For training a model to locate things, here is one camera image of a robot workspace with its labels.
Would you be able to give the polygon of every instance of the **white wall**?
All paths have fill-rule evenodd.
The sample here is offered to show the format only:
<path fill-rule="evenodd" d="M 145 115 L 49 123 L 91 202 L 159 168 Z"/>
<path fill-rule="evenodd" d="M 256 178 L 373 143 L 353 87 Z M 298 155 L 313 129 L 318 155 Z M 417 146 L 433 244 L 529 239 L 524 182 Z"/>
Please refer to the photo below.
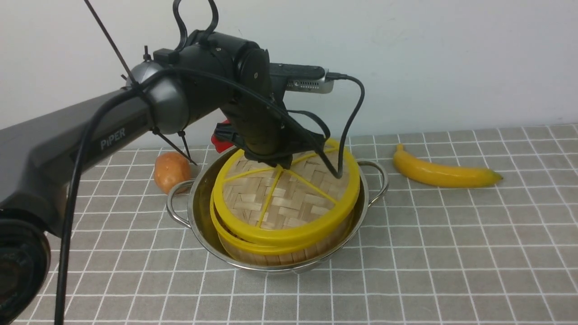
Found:
<path fill-rule="evenodd" d="M 145 44 L 176 46 L 172 0 L 92 1 L 131 67 Z M 578 1 L 216 2 L 217 30 L 258 42 L 272 61 L 361 79 L 367 95 L 352 135 L 578 121 Z M 210 21 L 204 0 L 183 0 L 181 12 L 189 31 Z M 0 128 L 124 83 L 83 1 L 3 0 L 0 24 Z M 317 113 L 337 135 L 358 93 L 339 82 L 332 94 L 286 101 Z M 222 118 L 190 126 L 188 140 L 208 143 Z M 159 143 L 146 135 L 133 145 Z"/>

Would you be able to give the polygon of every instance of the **yellow rim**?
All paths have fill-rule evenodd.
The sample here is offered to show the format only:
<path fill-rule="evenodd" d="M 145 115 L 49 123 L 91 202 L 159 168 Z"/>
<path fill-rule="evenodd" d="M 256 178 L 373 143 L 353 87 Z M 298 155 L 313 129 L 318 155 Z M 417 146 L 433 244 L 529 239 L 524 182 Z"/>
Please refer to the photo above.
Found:
<path fill-rule="evenodd" d="M 334 139 L 327 140 L 327 144 L 334 148 L 339 147 L 339 143 Z M 217 175 L 213 193 L 214 207 L 217 209 L 225 225 L 227 225 L 235 235 L 248 242 L 275 247 L 301 247 L 303 246 L 303 242 L 317 242 L 329 235 L 341 221 L 347 217 L 357 202 L 360 191 L 360 170 L 353 155 L 348 150 L 345 150 L 343 152 L 343 167 L 349 172 L 349 183 L 342 199 L 339 200 L 325 216 L 304 226 L 282 230 L 266 230 L 246 224 L 231 213 L 223 197 L 223 185 L 226 174 L 231 169 L 233 163 L 241 158 L 242 155 L 244 155 L 244 151 L 238 150 L 223 165 Z"/>
<path fill-rule="evenodd" d="M 220 239 L 225 240 L 228 243 L 230 243 L 231 245 L 233 245 L 234 247 L 241 249 L 241 250 L 244 250 L 245 252 L 248 252 L 248 253 L 259 254 L 259 255 L 290 254 L 290 253 L 295 253 L 299 250 L 306 249 L 309 246 L 312 246 L 316 243 L 316 242 L 304 242 L 304 243 L 301 243 L 301 244 L 295 245 L 295 246 L 277 247 L 277 246 L 260 245 L 260 244 L 256 244 L 256 243 L 250 243 L 250 242 L 243 241 L 243 240 L 231 235 L 225 228 L 223 228 L 221 223 L 217 220 L 217 215 L 215 213 L 213 195 L 211 195 L 211 199 L 210 199 L 210 214 L 211 214 L 211 220 L 213 221 L 213 225 L 214 225 L 215 229 L 217 230 L 217 233 L 219 234 Z M 229 252 L 228 250 L 227 250 L 227 253 L 229 253 L 229 255 L 232 255 L 232 256 L 235 255 L 235 254 L 232 254 L 231 252 Z"/>

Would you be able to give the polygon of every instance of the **stainless steel pot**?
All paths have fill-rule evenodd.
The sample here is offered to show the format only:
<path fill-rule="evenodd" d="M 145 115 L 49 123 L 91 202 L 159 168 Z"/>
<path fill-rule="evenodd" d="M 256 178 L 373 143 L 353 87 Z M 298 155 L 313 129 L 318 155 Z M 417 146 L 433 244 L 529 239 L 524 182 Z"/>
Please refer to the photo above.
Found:
<path fill-rule="evenodd" d="M 217 178 L 217 174 L 225 164 L 225 162 L 233 155 L 237 148 L 230 148 L 225 152 L 221 153 L 217 160 L 211 164 L 210 166 L 206 167 L 197 177 L 196 180 L 188 180 L 183 183 L 177 184 L 168 194 L 166 200 L 166 208 L 170 214 L 170 216 L 179 224 L 190 228 L 192 233 L 195 237 L 199 240 L 201 245 L 208 250 L 212 255 L 219 258 L 226 263 L 244 270 L 255 271 L 259 273 L 268 273 L 268 274 L 285 274 L 285 273 L 303 273 L 310 269 L 316 268 L 319 264 L 328 261 L 335 252 L 337 252 L 343 245 L 345 245 L 351 238 L 357 233 L 361 223 L 365 218 L 365 214 L 367 213 L 367 209 L 375 203 L 388 189 L 389 187 L 389 178 L 387 176 L 386 170 L 379 164 L 366 161 L 366 160 L 358 160 L 357 163 L 360 166 L 371 166 L 377 169 L 379 174 L 381 175 L 381 183 L 382 187 L 377 192 L 377 194 L 369 199 L 369 189 L 367 185 L 367 180 L 365 179 L 364 174 L 360 173 L 361 183 L 360 183 L 360 194 L 357 199 L 357 203 L 355 204 L 354 210 L 354 227 L 349 233 L 349 235 L 341 241 L 338 245 L 336 245 L 333 249 L 325 252 L 322 255 L 319 255 L 315 258 L 312 258 L 308 261 L 304 261 L 301 263 L 291 264 L 291 265 L 282 265 L 278 267 L 271 267 L 271 266 L 261 266 L 261 265 L 252 265 L 243 263 L 231 258 L 221 245 L 219 237 L 217 235 L 217 231 L 213 226 L 213 222 L 211 221 L 211 216 L 209 212 L 210 207 L 210 196 L 211 191 L 213 190 L 215 179 Z M 173 197 L 177 192 L 180 192 L 185 187 L 192 186 L 192 189 L 189 193 L 188 203 L 187 203 L 187 217 L 186 219 L 180 217 L 173 207 Z"/>

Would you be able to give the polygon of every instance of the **gray grid tablecloth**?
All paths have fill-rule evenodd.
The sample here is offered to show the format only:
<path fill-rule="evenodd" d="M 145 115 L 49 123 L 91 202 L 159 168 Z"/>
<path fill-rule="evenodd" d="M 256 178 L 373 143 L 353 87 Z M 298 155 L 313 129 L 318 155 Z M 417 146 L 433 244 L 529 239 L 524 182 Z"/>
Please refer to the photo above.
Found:
<path fill-rule="evenodd" d="M 417 157 L 488 166 L 504 181 L 474 190 L 407 180 L 398 142 Z M 576 125 L 350 139 L 390 173 L 385 199 L 319 269 L 268 278 L 209 255 L 165 211 L 152 179 L 171 148 L 126 150 L 83 176 L 72 239 L 71 323 L 578 324 Z M 192 147 L 204 166 L 217 153 Z M 380 186 L 366 171 L 369 187 Z M 184 215 L 186 195 L 176 199 Z M 53 320 L 59 240 L 45 287 L 17 324 Z"/>

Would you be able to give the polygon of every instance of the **banana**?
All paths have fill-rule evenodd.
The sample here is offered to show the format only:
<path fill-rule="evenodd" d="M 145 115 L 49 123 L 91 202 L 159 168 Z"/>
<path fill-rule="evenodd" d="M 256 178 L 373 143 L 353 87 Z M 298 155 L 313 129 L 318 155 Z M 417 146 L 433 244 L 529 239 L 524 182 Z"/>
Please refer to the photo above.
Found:
<path fill-rule="evenodd" d="M 440 165 L 420 160 L 405 151 L 401 143 L 394 154 L 394 166 L 409 179 L 439 187 L 487 187 L 503 179 L 502 175 L 488 168 Z"/>

